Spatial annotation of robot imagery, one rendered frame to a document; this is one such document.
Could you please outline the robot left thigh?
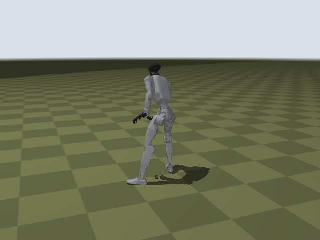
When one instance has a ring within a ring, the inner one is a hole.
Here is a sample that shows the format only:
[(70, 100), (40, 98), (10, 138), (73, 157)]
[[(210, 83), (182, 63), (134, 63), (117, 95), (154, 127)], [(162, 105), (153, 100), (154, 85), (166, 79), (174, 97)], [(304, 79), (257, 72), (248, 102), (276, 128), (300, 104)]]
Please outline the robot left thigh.
[[(166, 123), (166, 118), (167, 116), (162, 113), (160, 115), (155, 115), (152, 121), (150, 122), (146, 132), (146, 136), (145, 136), (145, 150), (147, 149), (148, 146), (153, 146), (152, 141), (156, 137), (159, 131), (158, 130), (159, 127), (157, 125), (163, 126)], [(155, 151), (156, 151), (156, 148), (154, 147), (154, 153)]]

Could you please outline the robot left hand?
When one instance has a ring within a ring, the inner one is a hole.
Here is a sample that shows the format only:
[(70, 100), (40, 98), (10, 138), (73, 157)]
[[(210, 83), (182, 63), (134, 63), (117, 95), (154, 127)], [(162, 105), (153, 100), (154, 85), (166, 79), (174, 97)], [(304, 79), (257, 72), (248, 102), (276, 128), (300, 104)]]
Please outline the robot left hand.
[(138, 119), (141, 120), (142, 117), (143, 117), (143, 118), (147, 117), (147, 114), (143, 112), (141, 115), (139, 115), (137, 118), (135, 118), (135, 119), (133, 120), (133, 124), (136, 124), (136, 123), (137, 123), (137, 120), (138, 120)]

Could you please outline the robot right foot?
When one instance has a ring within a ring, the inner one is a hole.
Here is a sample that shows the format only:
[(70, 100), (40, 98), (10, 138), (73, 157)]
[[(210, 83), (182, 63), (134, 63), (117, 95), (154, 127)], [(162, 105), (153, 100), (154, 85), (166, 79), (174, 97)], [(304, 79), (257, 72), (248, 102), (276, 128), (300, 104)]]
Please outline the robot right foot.
[(166, 169), (168, 170), (168, 172), (173, 172), (174, 169), (173, 169), (173, 166), (170, 165), (166, 165)]

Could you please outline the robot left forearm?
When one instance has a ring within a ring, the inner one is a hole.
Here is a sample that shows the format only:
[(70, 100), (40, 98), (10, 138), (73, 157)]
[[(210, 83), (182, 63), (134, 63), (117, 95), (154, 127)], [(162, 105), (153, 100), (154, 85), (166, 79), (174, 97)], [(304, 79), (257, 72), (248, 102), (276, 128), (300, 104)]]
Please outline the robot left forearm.
[(151, 104), (152, 104), (152, 102), (149, 100), (149, 94), (147, 93), (145, 95), (145, 106), (144, 106), (144, 113), (143, 113), (143, 114), (145, 114), (145, 113), (147, 114), (147, 116), (145, 118), (150, 116)]

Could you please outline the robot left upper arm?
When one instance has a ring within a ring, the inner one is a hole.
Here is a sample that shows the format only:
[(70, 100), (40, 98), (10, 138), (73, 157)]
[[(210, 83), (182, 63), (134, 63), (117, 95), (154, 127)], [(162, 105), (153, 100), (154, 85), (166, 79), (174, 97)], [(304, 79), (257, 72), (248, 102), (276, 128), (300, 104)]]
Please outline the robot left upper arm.
[(149, 95), (148, 100), (152, 100), (154, 98), (152, 82), (153, 82), (153, 76), (147, 76), (144, 79), (145, 88), (146, 88), (147, 94)]

